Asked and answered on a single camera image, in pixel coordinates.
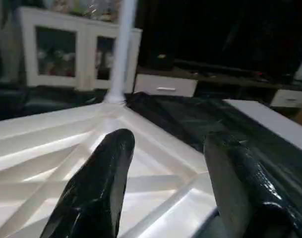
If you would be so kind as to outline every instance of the white drawer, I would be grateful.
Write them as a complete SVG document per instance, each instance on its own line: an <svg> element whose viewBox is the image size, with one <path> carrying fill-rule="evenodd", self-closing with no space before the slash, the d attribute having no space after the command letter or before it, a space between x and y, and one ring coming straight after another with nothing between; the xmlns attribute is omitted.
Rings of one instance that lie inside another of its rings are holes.
<svg viewBox="0 0 302 238"><path fill-rule="evenodd" d="M271 106L300 108L302 107L302 92L284 89L278 90L271 102Z"/></svg>
<svg viewBox="0 0 302 238"><path fill-rule="evenodd" d="M138 74L134 91L156 95L192 97L196 86L197 80Z"/></svg>

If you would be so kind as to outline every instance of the tv stand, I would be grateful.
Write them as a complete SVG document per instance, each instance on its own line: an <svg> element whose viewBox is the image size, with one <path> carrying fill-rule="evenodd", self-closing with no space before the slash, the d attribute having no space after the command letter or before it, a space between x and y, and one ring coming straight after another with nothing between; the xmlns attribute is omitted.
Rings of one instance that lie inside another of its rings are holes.
<svg viewBox="0 0 302 238"><path fill-rule="evenodd" d="M174 67L170 71L138 67L135 92L184 97L254 100L271 107L300 108L302 87L226 74L207 76Z"/></svg>

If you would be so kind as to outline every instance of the glass cabinet door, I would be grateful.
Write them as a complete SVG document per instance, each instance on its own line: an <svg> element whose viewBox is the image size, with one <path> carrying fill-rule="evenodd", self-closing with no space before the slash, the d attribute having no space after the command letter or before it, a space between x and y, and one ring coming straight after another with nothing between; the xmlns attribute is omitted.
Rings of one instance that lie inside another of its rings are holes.
<svg viewBox="0 0 302 238"><path fill-rule="evenodd" d="M90 89L108 89L114 62L118 28L89 25L87 46L87 80Z"/></svg>
<svg viewBox="0 0 302 238"><path fill-rule="evenodd" d="M114 24L89 25L87 46L87 79L91 89L110 87L111 71L115 59L116 39L119 33ZM128 49L124 90L132 92L140 46L141 31L134 30Z"/></svg>
<svg viewBox="0 0 302 238"><path fill-rule="evenodd" d="M98 36L95 56L95 79L110 80L114 61L115 38Z"/></svg>
<svg viewBox="0 0 302 238"><path fill-rule="evenodd" d="M86 23L33 8L21 18L27 84L84 89Z"/></svg>
<svg viewBox="0 0 302 238"><path fill-rule="evenodd" d="M38 74L75 77L76 32L36 26Z"/></svg>

